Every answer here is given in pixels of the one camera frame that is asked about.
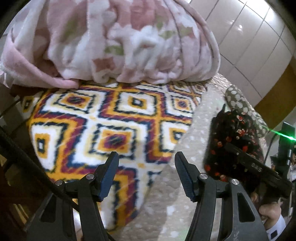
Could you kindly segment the person's right hand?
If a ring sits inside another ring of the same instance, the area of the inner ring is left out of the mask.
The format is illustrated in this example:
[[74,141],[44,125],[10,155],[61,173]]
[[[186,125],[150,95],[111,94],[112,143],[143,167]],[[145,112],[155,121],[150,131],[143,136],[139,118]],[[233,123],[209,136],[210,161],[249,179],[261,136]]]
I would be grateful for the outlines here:
[[285,220],[281,216],[281,207],[278,202],[272,202],[260,206],[259,195],[256,192],[252,192],[250,198],[261,218],[264,220],[264,227],[266,230],[277,230],[278,232],[282,232],[285,229]]

